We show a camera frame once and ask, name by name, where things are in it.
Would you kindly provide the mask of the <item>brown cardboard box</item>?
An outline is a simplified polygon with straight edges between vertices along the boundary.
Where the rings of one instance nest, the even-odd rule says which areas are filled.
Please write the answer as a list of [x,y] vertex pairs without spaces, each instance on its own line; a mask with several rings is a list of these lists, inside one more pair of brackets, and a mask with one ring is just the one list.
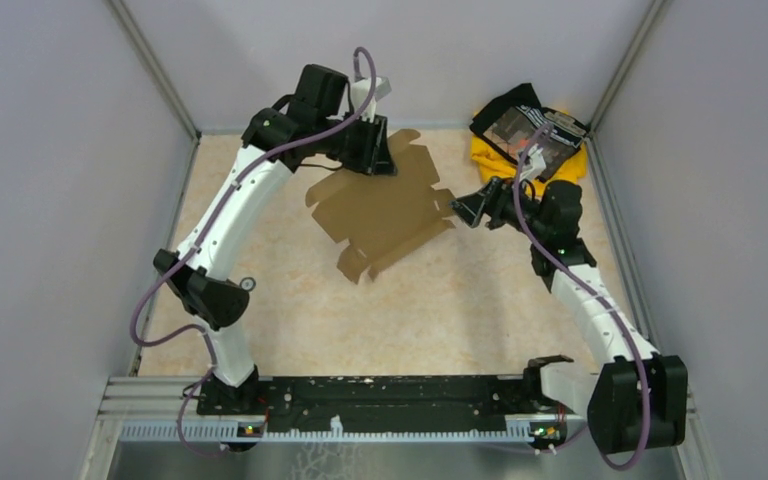
[[401,129],[387,140],[394,176],[365,176],[342,169],[305,195],[313,220],[340,244],[336,263],[349,281],[375,280],[383,271],[455,227],[452,191],[439,188],[439,173],[420,132]]

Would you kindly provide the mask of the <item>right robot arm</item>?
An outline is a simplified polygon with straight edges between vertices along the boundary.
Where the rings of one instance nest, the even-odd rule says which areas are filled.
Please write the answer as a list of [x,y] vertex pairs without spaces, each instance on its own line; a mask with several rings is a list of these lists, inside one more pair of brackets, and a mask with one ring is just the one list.
[[599,370],[565,355],[539,357],[524,369],[523,398],[536,412],[560,404],[585,419],[603,455],[668,448],[686,438],[689,375],[677,355],[664,355],[632,324],[603,281],[581,236],[582,189],[550,183],[533,197],[511,179],[492,178],[449,203],[467,226],[510,226],[530,241],[531,265],[566,307]]

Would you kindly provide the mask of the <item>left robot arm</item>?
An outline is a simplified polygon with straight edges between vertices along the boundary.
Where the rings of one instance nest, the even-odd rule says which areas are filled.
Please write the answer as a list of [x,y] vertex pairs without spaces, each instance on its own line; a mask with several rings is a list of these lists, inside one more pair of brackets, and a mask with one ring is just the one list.
[[240,320],[250,291],[230,269],[255,220],[304,161],[316,155],[338,163],[341,173],[392,176],[387,119],[378,101],[391,91],[378,74],[352,77],[308,64],[296,89],[260,110],[244,130],[231,171],[208,210],[173,250],[159,250],[154,266],[205,332],[212,358],[209,379],[237,414],[260,399],[258,372]]

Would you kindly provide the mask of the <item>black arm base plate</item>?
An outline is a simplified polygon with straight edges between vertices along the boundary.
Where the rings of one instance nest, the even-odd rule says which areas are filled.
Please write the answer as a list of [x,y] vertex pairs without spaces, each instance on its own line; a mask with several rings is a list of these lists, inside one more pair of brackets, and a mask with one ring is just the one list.
[[202,416],[260,416],[271,433],[319,433],[339,419],[347,433],[501,433],[506,421],[568,420],[520,375],[274,376],[241,393],[209,379],[196,396]]

